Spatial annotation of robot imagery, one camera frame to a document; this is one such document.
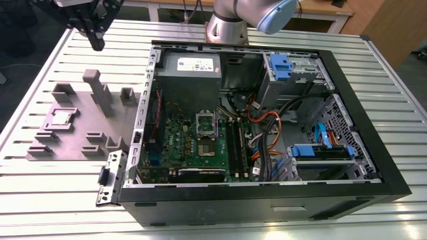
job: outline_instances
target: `floor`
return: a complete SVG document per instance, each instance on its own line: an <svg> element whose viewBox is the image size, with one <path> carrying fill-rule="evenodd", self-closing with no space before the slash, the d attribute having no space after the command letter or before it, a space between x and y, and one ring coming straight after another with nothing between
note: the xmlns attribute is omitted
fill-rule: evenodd
<svg viewBox="0 0 427 240"><path fill-rule="evenodd" d="M7 83L0 85L0 131L7 123L19 100L65 30L37 8L33 10L38 23L26 30L35 45L33 54L23 58L10 58L0 53L0 73L7 79ZM181 12L177 10L168 11L165 9L160 9L158 18L162 22L174 23L184 20ZM124 6L118 12L117 19L148 21L148 10L145 8ZM190 23L202 23L198 12L196 12ZM427 109L427 60L417 60L416 55L410 54L396 72L421 106Z"/></svg>

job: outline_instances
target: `blue cable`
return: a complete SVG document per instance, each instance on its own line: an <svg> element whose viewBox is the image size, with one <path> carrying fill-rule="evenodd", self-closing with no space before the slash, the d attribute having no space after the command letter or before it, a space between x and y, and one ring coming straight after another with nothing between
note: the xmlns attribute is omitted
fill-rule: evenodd
<svg viewBox="0 0 427 240"><path fill-rule="evenodd" d="M330 145L329 139L328 139L326 127L321 122L317 122L314 124L314 129L313 129L313 141L314 141L314 143L318 142L318 131L321 133L322 143L324 143L325 147L328 149L330 149L332 145Z"/></svg>

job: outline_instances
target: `gray vertical post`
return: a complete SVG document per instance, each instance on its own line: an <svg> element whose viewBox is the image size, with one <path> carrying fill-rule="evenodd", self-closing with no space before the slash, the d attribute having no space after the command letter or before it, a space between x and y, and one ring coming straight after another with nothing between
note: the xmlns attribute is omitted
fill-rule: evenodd
<svg viewBox="0 0 427 240"><path fill-rule="evenodd" d="M73 87L67 83L57 83L51 91L51 96L58 104L70 104L71 101L69 99L69 95L74 94L75 92Z"/></svg>
<svg viewBox="0 0 427 240"><path fill-rule="evenodd" d="M122 87L119 91L119 100L122 106L136 106L136 96L133 88Z"/></svg>
<svg viewBox="0 0 427 240"><path fill-rule="evenodd" d="M109 91L105 91L101 85L99 75L99 71L95 69L86 69L82 74L82 81L89 84L101 112L107 118L113 115L113 109L110 106L110 93Z"/></svg>

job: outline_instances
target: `green circuit board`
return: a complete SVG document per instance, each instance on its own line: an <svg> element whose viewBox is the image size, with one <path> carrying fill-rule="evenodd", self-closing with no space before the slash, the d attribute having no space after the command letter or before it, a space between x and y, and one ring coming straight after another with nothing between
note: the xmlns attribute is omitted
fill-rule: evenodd
<svg viewBox="0 0 427 240"><path fill-rule="evenodd" d="M181 168L221 169L225 170L225 182L252 181L246 159L242 161L246 174L236 177L229 172L226 124L226 120L217 120L217 125L214 124L217 137L210 139L206 136L196 137L194 118L168 118L161 154L148 152L145 160L138 162L138 171L145 177L142 182L166 183L172 169ZM198 124L198 130L200 127L204 131L212 130L208 119ZM249 130L248 124L241 124L241 127L244 128L242 131Z"/></svg>
<svg viewBox="0 0 427 240"><path fill-rule="evenodd" d="M193 119L172 118L165 125L164 149L161 153L161 167L220 167L228 168L228 150L225 142L225 128L218 123L218 136L212 141L214 156L198 156L198 140L196 138L196 122Z"/></svg>

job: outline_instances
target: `ram slot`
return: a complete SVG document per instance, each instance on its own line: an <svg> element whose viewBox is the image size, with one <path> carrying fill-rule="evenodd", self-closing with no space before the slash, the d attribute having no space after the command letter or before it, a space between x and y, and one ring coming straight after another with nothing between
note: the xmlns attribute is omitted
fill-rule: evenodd
<svg viewBox="0 0 427 240"><path fill-rule="evenodd" d="M233 177L238 173L238 164L232 121L225 124L225 139L228 149L228 169L229 175Z"/></svg>
<svg viewBox="0 0 427 240"><path fill-rule="evenodd" d="M233 131L233 142L234 142L234 154L236 154L236 161L237 161L237 172L238 177L244 176L244 165L242 165L242 152L244 152L244 146L242 146L242 136L240 134L240 124L237 121L232 123L232 131Z"/></svg>

